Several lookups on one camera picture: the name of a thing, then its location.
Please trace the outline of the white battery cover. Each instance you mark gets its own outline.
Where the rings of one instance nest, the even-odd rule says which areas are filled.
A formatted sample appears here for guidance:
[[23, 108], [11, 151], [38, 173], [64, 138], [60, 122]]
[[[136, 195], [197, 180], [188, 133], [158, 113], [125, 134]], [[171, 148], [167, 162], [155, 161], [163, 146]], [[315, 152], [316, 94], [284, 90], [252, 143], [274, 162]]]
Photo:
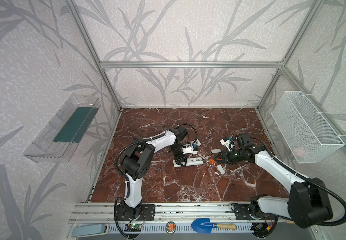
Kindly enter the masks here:
[[223, 167], [221, 165], [217, 165], [217, 169], [219, 170], [219, 172], [221, 173], [221, 175], [224, 175], [226, 172], [223, 169]]
[[217, 154], [217, 153], [220, 153], [220, 152], [221, 152], [220, 149], [212, 149], [212, 150], [211, 150], [211, 153], [212, 153], [212, 154]]

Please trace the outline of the white remote with coloured buttons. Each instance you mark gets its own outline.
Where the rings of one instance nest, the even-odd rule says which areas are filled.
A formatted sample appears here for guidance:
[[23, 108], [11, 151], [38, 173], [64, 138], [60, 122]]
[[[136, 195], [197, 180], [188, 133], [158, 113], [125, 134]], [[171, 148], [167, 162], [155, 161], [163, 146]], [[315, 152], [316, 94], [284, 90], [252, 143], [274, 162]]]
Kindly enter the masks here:
[[175, 168], [179, 167], [188, 167], [188, 166], [197, 166], [197, 165], [202, 165], [204, 161], [201, 158], [189, 158], [186, 161], [182, 163], [176, 163], [175, 160], [173, 160], [173, 164]]

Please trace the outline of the orange handled screwdriver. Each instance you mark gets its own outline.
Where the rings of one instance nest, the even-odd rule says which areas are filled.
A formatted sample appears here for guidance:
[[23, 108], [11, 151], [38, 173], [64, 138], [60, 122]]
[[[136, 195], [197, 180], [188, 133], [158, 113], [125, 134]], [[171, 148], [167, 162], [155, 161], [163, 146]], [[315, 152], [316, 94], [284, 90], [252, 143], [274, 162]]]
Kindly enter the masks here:
[[209, 159], [209, 163], [210, 163], [210, 164], [215, 164], [215, 165], [218, 164], [218, 162], [216, 162], [214, 159]]

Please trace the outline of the white remote control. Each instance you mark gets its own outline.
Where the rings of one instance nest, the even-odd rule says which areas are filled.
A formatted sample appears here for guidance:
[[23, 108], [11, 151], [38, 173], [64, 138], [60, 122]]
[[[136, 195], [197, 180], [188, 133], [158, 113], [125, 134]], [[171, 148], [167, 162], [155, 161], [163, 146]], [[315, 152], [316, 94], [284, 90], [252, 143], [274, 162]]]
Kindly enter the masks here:
[[196, 147], [199, 147], [201, 146], [201, 142], [199, 140], [196, 140], [194, 143], [193, 143], [193, 146], [196, 148]]

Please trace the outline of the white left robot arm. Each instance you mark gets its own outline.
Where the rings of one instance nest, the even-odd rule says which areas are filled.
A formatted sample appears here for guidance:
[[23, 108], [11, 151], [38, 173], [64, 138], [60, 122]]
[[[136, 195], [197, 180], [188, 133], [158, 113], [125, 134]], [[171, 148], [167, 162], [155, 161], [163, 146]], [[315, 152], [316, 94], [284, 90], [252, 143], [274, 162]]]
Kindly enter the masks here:
[[185, 167], [189, 163], [187, 155], [196, 155], [200, 146], [198, 131], [191, 124], [179, 124], [148, 138], [133, 138], [118, 153], [114, 163], [116, 171], [125, 179], [126, 184], [125, 197], [120, 199], [120, 209], [135, 215], [141, 211], [142, 182], [154, 154], [168, 147], [174, 155], [174, 163]]

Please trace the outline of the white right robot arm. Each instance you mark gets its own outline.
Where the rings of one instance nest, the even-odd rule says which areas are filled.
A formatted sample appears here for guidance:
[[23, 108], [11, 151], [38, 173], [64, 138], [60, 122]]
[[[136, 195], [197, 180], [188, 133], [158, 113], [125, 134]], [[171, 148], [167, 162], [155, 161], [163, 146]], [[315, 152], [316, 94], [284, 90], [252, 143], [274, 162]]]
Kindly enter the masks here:
[[319, 178], [311, 179], [292, 169], [276, 157], [264, 142], [254, 144], [249, 134], [222, 138], [226, 147], [216, 158], [219, 164], [253, 163], [268, 172], [289, 193], [288, 198], [259, 195], [251, 198], [248, 207], [232, 204], [235, 213], [247, 212], [259, 220], [275, 215], [294, 222], [302, 229], [314, 225], [334, 227], [346, 223], [346, 202]]

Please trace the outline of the pink object in basket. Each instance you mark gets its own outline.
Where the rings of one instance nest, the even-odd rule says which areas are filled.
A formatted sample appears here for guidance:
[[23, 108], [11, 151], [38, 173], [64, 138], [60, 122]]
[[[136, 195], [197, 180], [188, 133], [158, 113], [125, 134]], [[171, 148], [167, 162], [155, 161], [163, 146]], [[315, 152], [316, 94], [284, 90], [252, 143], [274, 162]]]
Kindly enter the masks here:
[[308, 152], [302, 147], [293, 148], [292, 151], [297, 159], [305, 158], [308, 155]]

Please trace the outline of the small round orange gadget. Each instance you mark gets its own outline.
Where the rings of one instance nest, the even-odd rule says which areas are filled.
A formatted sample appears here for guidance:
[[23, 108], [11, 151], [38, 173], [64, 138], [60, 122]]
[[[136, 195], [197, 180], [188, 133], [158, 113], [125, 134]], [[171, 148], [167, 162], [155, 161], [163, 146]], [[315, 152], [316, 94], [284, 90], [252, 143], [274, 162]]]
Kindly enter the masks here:
[[165, 230], [166, 230], [166, 233], [171, 235], [176, 232], [177, 226], [174, 222], [170, 221], [166, 224]]

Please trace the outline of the green led circuit board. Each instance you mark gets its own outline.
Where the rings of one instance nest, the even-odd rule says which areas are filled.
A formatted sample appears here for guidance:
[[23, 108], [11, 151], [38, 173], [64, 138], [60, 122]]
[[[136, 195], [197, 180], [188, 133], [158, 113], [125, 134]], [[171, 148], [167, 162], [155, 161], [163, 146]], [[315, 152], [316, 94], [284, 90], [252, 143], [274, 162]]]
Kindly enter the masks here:
[[124, 231], [125, 232], [141, 232], [142, 228], [143, 228], [143, 224], [128, 223], [125, 225]]

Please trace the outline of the grey flat device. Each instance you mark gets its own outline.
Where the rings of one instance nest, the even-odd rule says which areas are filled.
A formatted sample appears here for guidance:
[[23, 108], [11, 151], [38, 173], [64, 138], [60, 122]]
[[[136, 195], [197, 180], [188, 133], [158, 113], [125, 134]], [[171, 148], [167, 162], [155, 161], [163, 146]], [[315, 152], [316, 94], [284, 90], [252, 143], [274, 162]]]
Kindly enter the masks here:
[[71, 238], [85, 238], [92, 236], [105, 235], [109, 231], [108, 224], [95, 224], [76, 227], [72, 231]]

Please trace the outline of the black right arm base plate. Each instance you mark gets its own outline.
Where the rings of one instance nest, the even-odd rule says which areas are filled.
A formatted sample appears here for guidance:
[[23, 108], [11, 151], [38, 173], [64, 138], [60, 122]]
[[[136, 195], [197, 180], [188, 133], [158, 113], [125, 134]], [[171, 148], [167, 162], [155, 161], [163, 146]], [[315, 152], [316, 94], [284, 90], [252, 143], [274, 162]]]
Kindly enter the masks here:
[[254, 212], [256, 210], [253, 208], [251, 210], [250, 203], [231, 203], [230, 208], [232, 212], [235, 214], [237, 220], [257, 220], [257, 221], [274, 221], [276, 219], [276, 215], [274, 214], [265, 214], [261, 212]]

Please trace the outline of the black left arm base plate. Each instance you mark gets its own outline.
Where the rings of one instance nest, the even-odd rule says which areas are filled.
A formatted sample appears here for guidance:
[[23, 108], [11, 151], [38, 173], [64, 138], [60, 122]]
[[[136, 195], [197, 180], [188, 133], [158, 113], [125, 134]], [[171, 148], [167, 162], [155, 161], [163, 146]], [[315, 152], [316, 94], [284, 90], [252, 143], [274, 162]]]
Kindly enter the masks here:
[[116, 220], [146, 220], [153, 221], [155, 219], [156, 205], [140, 204], [135, 208], [131, 208], [126, 204], [116, 206]]

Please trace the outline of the right side wired circuit board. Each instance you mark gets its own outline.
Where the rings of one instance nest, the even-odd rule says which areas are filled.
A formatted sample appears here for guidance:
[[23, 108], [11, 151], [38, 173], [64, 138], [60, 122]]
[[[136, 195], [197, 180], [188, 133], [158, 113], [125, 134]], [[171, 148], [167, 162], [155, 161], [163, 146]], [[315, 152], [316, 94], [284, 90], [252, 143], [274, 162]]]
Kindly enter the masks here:
[[256, 238], [263, 239], [273, 232], [273, 227], [267, 223], [253, 223], [251, 231]]

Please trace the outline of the clear plastic wall bin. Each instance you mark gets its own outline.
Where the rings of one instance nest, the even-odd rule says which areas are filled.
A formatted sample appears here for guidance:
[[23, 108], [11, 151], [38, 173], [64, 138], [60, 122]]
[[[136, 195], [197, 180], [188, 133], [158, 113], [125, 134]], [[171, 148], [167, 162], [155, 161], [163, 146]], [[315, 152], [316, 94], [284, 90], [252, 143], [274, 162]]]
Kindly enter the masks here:
[[35, 163], [67, 163], [101, 107], [98, 97], [71, 94], [23, 155]]

